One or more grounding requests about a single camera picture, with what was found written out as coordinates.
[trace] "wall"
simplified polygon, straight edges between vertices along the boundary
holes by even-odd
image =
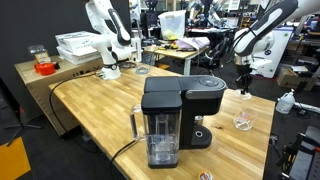
[[[112,0],[127,29],[131,31],[128,0]],[[14,64],[30,61],[27,47],[43,44],[49,55],[57,55],[55,35],[95,32],[85,2],[81,0],[2,0],[0,6],[0,76],[16,97],[27,117],[42,114],[24,86]]]

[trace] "glass cup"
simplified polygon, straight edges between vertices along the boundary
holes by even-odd
[[[250,108],[244,108],[238,111],[233,119],[236,128],[248,131],[252,128],[254,121],[257,117],[257,112]]]

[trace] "spray bottle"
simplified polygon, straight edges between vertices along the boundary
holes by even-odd
[[[278,104],[276,106],[276,110],[282,114],[288,114],[295,103],[295,99],[293,97],[293,89],[291,92],[285,93],[280,99],[278,99]]]

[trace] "red container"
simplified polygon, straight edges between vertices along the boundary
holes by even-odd
[[[35,64],[34,70],[43,76],[50,75],[55,72],[53,63]]]

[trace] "paper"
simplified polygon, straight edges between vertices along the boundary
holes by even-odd
[[[294,72],[308,72],[308,69],[305,66],[291,66],[291,69]]]

